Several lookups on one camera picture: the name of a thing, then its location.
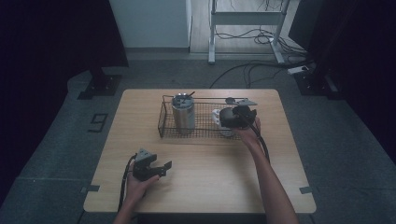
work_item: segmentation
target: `cable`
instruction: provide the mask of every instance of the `cable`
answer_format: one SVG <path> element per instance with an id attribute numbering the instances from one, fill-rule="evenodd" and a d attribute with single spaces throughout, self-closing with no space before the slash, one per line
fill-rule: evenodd
<path id="1" fill-rule="evenodd" d="M 270 0 L 267 0 L 267 2 L 265 3 L 265 11 L 268 10 L 269 6 L 270 6 Z"/>
<path id="2" fill-rule="evenodd" d="M 77 224 L 79 224 L 79 223 L 81 222 L 82 216 L 84 215 L 84 213 L 85 213 L 85 210 L 82 209 L 82 212 L 81 212 L 81 214 L 80 214 L 79 217 L 78 217 Z"/>
<path id="3" fill-rule="evenodd" d="M 264 4 L 264 2 L 265 1 L 267 1 L 268 2 L 268 0 L 262 0 L 262 3 L 259 5 L 259 7 L 257 8 L 257 10 L 256 11 L 259 11 L 259 9 L 260 9 L 260 7 Z"/>
<path id="4" fill-rule="evenodd" d="M 266 30 L 263 30 L 262 26 L 260 26 L 259 30 L 261 31 L 261 33 L 259 34 L 260 37 L 266 37 L 268 39 L 269 37 L 273 37 L 274 36 L 274 33 L 266 31 Z M 287 52 L 287 53 L 295 53 L 295 54 L 300 54 L 300 55 L 305 55 L 306 54 L 306 50 L 305 49 L 301 49 L 301 48 L 296 48 L 296 47 L 290 46 L 286 41 L 293 42 L 293 41 L 291 41 L 291 40 L 289 40 L 287 38 L 283 38 L 281 36 L 278 39 L 278 43 L 279 43 L 280 47 L 285 52 Z"/>
<path id="5" fill-rule="evenodd" d="M 250 82 L 249 87 L 251 86 L 251 84 L 256 83 L 256 82 L 259 82 L 259 81 L 261 81 L 261 80 L 274 78 L 277 74 L 279 74 L 279 73 L 280 73 L 281 71 L 283 71 L 283 70 L 285 70 L 285 68 L 279 69 L 278 71 L 276 71 L 275 73 L 273 73 L 273 75 L 272 75 L 271 77 L 262 77 L 262 78 L 260 78 L 260 79 L 254 80 L 254 81 Z"/>
<path id="6" fill-rule="evenodd" d="M 230 5 L 233 8 L 233 10 L 236 11 L 235 7 L 233 7 L 233 0 L 230 0 Z"/>
<path id="7" fill-rule="evenodd" d="M 234 39 L 234 38 L 239 38 L 239 39 L 250 39 L 250 38 L 257 38 L 257 36 L 256 35 L 253 35 L 253 36 L 244 36 L 244 35 L 247 35 L 247 34 L 250 34 L 251 32 L 254 32 L 254 31 L 260 31 L 260 29 L 253 29 L 253 30 L 249 30 L 249 31 L 247 31 L 247 32 L 245 32 L 244 34 L 241 34 L 241 35 L 229 35 L 229 34 L 224 34 L 224 33 L 218 33 L 218 30 L 217 30 L 217 28 L 215 27 L 215 33 L 216 33 L 216 35 L 220 38 L 220 39 Z"/>
<path id="8" fill-rule="evenodd" d="M 121 182 L 121 190 L 120 190 L 120 201 L 119 201 L 119 209 L 118 211 L 120 211 L 121 207 L 122 207 L 122 203 L 123 203 L 123 197 L 124 197 L 124 192 L 125 192 L 125 182 L 127 179 L 127 175 L 128 175 L 128 171 L 129 171 L 129 167 L 131 166 L 131 161 L 134 160 L 136 158 L 137 154 L 134 154 L 129 160 L 128 163 L 125 167 L 125 171 L 124 174 L 122 176 L 122 182 Z"/>
<path id="9" fill-rule="evenodd" d="M 243 116 L 239 111 L 236 111 L 236 113 L 238 113 L 239 118 L 241 118 L 250 128 L 251 130 L 256 134 L 257 138 L 259 139 L 260 143 L 262 143 L 262 149 L 264 151 L 265 154 L 265 158 L 267 158 L 267 160 L 270 162 L 270 155 L 268 153 L 268 148 L 267 145 L 265 144 L 264 139 L 262 138 L 262 135 L 260 134 L 260 131 L 256 129 L 256 127 L 254 127 L 253 124 L 251 124 L 247 118 L 245 118 L 245 116 Z"/>
<path id="10" fill-rule="evenodd" d="M 311 59 L 307 59 L 298 63 L 290 63 L 290 64 L 278 64 L 278 63 L 268 63 L 266 61 L 260 61 L 260 60 L 255 60 L 255 61 L 251 61 L 251 63 L 244 63 L 244 64 L 240 64 L 237 66 L 234 66 L 230 69 L 228 69 L 227 71 L 223 72 L 220 76 L 218 76 L 213 82 L 212 84 L 209 86 L 209 89 L 212 89 L 212 87 L 225 75 L 227 75 L 229 72 L 233 71 L 234 69 L 240 68 L 240 67 L 245 67 L 245 66 L 249 66 L 249 65 L 255 65 L 255 64 L 259 64 L 262 66 L 269 66 L 269 67 L 277 67 L 277 68 L 282 68 L 282 69 L 288 69 L 288 68 L 292 68 L 292 67 L 298 67 L 298 66 L 303 66 L 306 65 L 308 63 L 312 63 L 313 61 Z"/>
<path id="11" fill-rule="evenodd" d="M 253 64 L 253 65 L 250 66 L 250 68 L 248 69 L 247 74 L 245 73 L 246 69 L 244 69 L 244 79 L 245 79 L 245 80 L 246 80 L 245 76 L 247 75 L 247 81 L 245 82 L 246 88 L 247 88 L 247 89 L 250 89 L 250 84 L 251 84 L 251 76 L 250 76 L 250 74 L 251 74 L 251 71 L 253 71 L 254 68 L 260 67 L 260 66 L 265 66 L 265 65 L 262 65 L 262 64 L 259 64 L 259 63 Z"/>

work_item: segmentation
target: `metal wire rack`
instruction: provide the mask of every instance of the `metal wire rack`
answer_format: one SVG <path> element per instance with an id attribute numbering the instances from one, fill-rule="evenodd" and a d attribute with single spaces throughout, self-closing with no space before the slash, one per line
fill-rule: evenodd
<path id="1" fill-rule="evenodd" d="M 158 121 L 158 131 L 160 137 L 171 138 L 228 138 L 239 139 L 239 136 L 224 136 L 218 125 L 212 120 L 212 111 L 214 109 L 223 109 L 225 107 L 234 107 L 234 105 L 227 105 L 222 103 L 211 103 L 213 101 L 222 100 L 225 102 L 226 98 L 194 98 L 194 112 L 195 112 L 195 128 L 190 133 L 180 133 L 175 124 L 175 119 L 172 109 L 172 97 L 164 95 L 161 106 L 160 118 Z"/>

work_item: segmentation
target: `gray floor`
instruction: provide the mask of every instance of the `gray floor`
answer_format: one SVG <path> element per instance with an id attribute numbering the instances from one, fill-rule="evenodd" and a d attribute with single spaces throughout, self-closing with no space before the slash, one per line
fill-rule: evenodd
<path id="1" fill-rule="evenodd" d="M 223 72 L 247 62 L 223 59 L 209 65 L 207 60 L 177 57 L 135 59 L 130 68 L 106 68 L 108 75 L 122 75 L 115 96 L 78 100 L 91 76 L 85 72 L 70 79 L 62 109 L 1 207 L 0 223 L 110 223 L 116 214 L 83 213 L 83 203 L 122 92 L 207 89 Z M 276 71 L 258 68 L 252 79 Z M 214 88 L 244 89 L 242 68 Z M 279 92 L 318 208 L 314 214 L 300 214 L 301 223 L 396 223 L 396 167 L 345 101 L 302 96 L 285 70 L 252 88 Z M 99 113 L 108 114 L 106 125 L 101 133 L 89 133 L 98 128 L 91 120 Z"/>

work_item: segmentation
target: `human hand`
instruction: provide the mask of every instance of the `human hand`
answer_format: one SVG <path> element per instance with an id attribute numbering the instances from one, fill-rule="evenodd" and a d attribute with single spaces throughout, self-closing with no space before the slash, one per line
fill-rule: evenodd
<path id="1" fill-rule="evenodd" d="M 127 190 L 125 200 L 137 203 L 145 194 L 146 190 L 155 182 L 160 180 L 159 175 L 155 175 L 146 181 L 140 181 L 133 176 L 134 162 L 129 166 L 127 177 Z"/>
<path id="2" fill-rule="evenodd" d="M 256 117 L 253 125 L 260 132 L 261 122 L 260 122 L 259 118 Z M 241 137 L 242 142 L 249 149 L 252 149 L 253 147 L 256 147 L 256 146 L 260 147 L 260 140 L 257 137 L 257 134 L 255 134 L 250 127 L 247 127 L 246 129 L 234 128 L 233 131 Z"/>

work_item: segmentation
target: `stainless steel cup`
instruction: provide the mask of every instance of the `stainless steel cup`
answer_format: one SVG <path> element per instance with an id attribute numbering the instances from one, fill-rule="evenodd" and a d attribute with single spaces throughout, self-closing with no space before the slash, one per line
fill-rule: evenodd
<path id="1" fill-rule="evenodd" d="M 187 93 L 178 93 L 172 98 L 172 109 L 177 131 L 192 133 L 195 128 L 194 99 Z"/>

